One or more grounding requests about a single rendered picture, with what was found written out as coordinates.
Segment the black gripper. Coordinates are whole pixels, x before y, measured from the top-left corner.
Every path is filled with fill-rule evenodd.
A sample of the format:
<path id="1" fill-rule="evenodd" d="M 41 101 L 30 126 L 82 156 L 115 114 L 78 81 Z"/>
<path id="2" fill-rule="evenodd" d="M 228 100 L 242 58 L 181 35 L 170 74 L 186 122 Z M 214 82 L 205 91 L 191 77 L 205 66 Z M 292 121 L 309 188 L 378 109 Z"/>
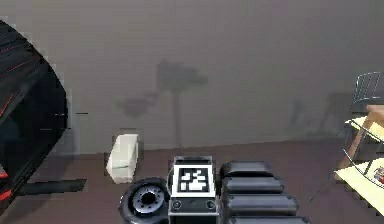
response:
<path id="1" fill-rule="evenodd" d="M 120 198 L 121 224 L 168 224 L 169 199 L 163 178 L 132 182 Z"/>

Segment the black rounded furniture with red lines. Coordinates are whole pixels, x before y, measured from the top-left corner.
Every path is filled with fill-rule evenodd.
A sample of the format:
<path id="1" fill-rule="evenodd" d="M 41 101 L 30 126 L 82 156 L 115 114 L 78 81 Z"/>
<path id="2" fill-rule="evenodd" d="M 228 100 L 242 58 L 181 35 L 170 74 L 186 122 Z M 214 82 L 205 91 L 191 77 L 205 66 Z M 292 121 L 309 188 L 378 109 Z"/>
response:
<path id="1" fill-rule="evenodd" d="M 0 214 L 18 196 L 84 188 L 83 178 L 29 181 L 67 129 L 67 94 L 54 69 L 0 20 Z"/>

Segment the yellow table with wooden legs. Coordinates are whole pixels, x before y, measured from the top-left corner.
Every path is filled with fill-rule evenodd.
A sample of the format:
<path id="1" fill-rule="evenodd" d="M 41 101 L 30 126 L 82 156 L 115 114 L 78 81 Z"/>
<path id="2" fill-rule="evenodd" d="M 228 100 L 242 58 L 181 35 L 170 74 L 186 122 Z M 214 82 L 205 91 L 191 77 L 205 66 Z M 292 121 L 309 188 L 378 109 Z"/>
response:
<path id="1" fill-rule="evenodd" d="M 372 164 L 373 169 L 376 169 L 379 166 L 384 166 L 384 153 L 381 158 L 372 159 L 375 159 Z M 374 208 L 378 215 L 384 217 L 384 189 L 374 185 L 370 181 L 367 181 L 364 177 L 357 173 L 355 168 L 350 167 L 340 170 L 338 165 L 337 169 L 334 171 L 335 180 L 345 182 L 362 199 L 364 199 L 370 207 Z"/>

